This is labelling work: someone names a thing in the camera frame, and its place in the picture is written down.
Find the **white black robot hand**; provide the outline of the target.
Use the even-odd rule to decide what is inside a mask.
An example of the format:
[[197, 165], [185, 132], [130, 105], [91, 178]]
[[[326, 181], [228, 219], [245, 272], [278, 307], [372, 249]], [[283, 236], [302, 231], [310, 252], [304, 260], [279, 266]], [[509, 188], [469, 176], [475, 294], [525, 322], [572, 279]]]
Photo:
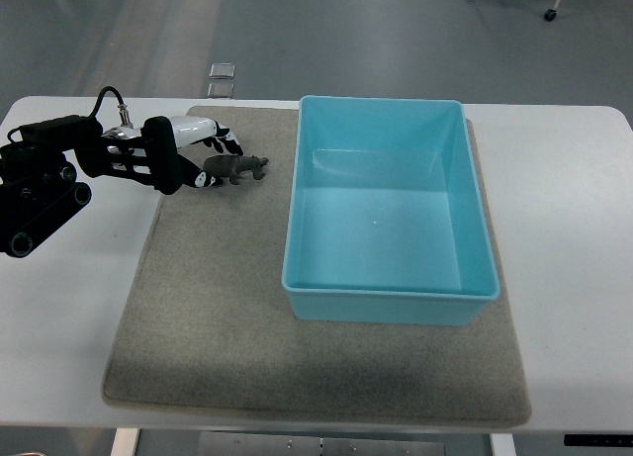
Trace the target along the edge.
[[165, 195], [181, 186], [203, 188], [217, 182], [215, 176], [179, 153], [179, 148], [202, 143], [218, 153], [243, 156], [234, 132], [221, 123], [203, 117], [153, 117], [140, 129], [148, 140], [145, 156], [154, 188]]

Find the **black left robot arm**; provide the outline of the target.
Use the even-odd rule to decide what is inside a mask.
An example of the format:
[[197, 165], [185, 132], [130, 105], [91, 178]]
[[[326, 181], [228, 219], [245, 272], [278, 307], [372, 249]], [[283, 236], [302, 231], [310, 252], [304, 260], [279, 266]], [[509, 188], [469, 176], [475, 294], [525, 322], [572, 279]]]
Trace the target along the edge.
[[151, 138], [107, 136], [93, 116], [70, 115], [21, 125], [1, 147], [1, 251], [24, 258], [88, 205], [92, 191], [78, 180], [108, 175], [145, 185], [155, 180]]

